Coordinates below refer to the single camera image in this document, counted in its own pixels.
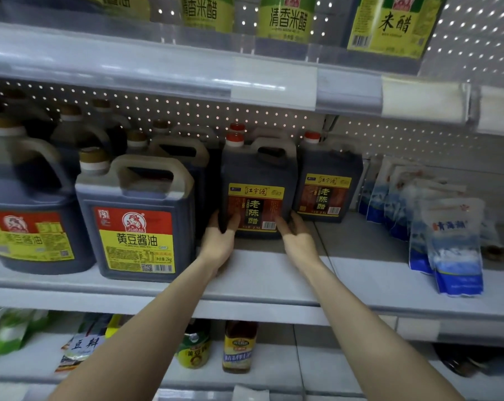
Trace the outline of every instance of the red cap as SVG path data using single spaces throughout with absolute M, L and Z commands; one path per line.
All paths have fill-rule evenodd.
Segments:
M 238 122 L 232 122 L 230 125 L 229 125 L 229 128 L 232 130 L 232 131 L 244 131 L 246 129 L 246 127 L 244 126 L 244 124 L 242 123 L 238 123 Z
M 320 134 L 318 132 L 307 131 L 304 137 L 308 139 L 320 139 Z
M 239 132 L 228 132 L 226 140 L 230 142 L 244 142 L 244 135 Z

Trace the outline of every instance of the forearm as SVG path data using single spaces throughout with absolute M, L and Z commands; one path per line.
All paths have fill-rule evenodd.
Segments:
M 425 358 L 322 263 L 304 274 L 369 400 L 462 400 Z
M 49 399 L 151 401 L 211 274 L 212 268 L 196 259 L 71 372 Z

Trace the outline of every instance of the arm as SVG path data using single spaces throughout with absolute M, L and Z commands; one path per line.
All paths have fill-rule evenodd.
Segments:
M 151 401 L 205 287 L 233 250 L 239 215 L 209 222 L 198 258 L 57 387 L 50 401 Z
M 460 401 L 463 397 L 409 343 L 362 303 L 322 263 L 302 218 L 295 234 L 276 224 L 287 255 L 308 280 L 359 385 L 370 401 Z

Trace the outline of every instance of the hand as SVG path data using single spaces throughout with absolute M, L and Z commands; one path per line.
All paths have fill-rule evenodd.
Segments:
M 287 256 L 289 256 L 296 268 L 303 273 L 308 267 L 316 264 L 322 265 L 322 261 L 317 253 L 315 241 L 302 217 L 294 211 L 291 211 L 291 217 L 291 226 L 293 226 L 295 234 L 281 216 L 278 216 L 275 221 L 282 234 Z
M 241 216 L 236 213 L 229 220 L 226 232 L 222 233 L 218 225 L 218 211 L 215 211 L 209 219 L 198 258 L 213 268 L 213 276 L 233 252 L 235 231 L 239 227 L 239 222 L 241 222 Z

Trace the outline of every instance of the person's left hand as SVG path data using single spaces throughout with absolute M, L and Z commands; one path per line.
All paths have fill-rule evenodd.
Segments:
M 241 216 L 235 213 L 228 222 L 226 232 L 222 233 L 218 225 L 218 211 L 215 211 L 209 219 L 198 258 L 212 268 L 213 276 L 233 252 L 235 231 L 239 227 L 239 222 L 241 222 Z

